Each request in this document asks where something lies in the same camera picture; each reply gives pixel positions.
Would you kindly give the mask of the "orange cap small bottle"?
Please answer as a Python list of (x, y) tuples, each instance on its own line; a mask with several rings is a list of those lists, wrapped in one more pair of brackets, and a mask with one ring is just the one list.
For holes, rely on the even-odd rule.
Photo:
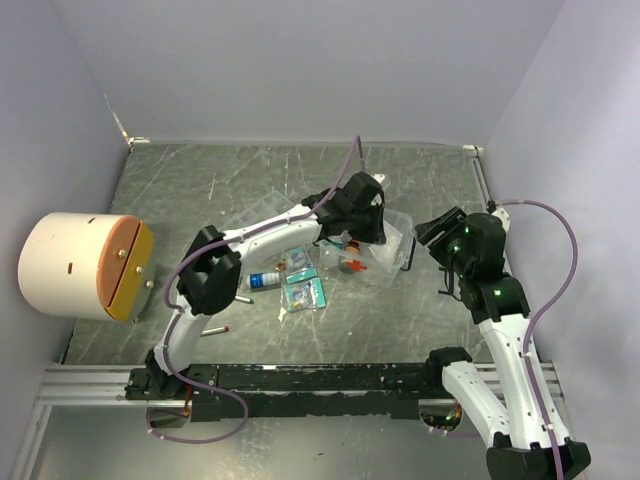
[(345, 246), (345, 251), (351, 254), (360, 254), (361, 253), (360, 243), (356, 240), (349, 241), (348, 244)]

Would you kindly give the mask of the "clear plastic storage box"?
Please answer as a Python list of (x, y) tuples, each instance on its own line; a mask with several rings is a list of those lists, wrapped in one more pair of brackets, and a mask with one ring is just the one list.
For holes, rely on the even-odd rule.
[(320, 265), (368, 285), (388, 287), (398, 272), (409, 265), (413, 245), (413, 219), (402, 212), (386, 209), (383, 217), (384, 244), (355, 239), (338, 244), (318, 243)]

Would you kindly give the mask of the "white blue gauze packet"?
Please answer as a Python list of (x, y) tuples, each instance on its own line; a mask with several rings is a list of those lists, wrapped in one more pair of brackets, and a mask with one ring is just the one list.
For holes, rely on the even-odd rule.
[(383, 223), (386, 242), (384, 244), (371, 244), (369, 250), (373, 257), (383, 265), (392, 265), (403, 235), (388, 222)]

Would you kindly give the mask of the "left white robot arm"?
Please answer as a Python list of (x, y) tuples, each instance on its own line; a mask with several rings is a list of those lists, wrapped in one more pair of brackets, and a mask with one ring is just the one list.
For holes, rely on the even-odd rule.
[(145, 359), (148, 390), (165, 399), (184, 392), (195, 346), (209, 319), (234, 301), (245, 267), (283, 250), (343, 234), (369, 244), (385, 244), (383, 215), (389, 183), (384, 174), (359, 171), (344, 186), (311, 195), (254, 225), (200, 230), (168, 280), (176, 285), (177, 295), (171, 301), (170, 294), (164, 294), (172, 316)]

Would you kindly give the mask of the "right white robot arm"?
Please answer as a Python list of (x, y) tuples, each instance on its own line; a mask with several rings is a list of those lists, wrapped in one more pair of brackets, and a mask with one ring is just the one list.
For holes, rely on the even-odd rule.
[(591, 455), (572, 439), (544, 379), (525, 291), (505, 267), (507, 231), (499, 211), (466, 214), (457, 207), (416, 225), (417, 242), (457, 280), (502, 394), (492, 392), (461, 347), (429, 354), (425, 388), (439, 398), (451, 394), (468, 415), (487, 447), (491, 478), (575, 479)]

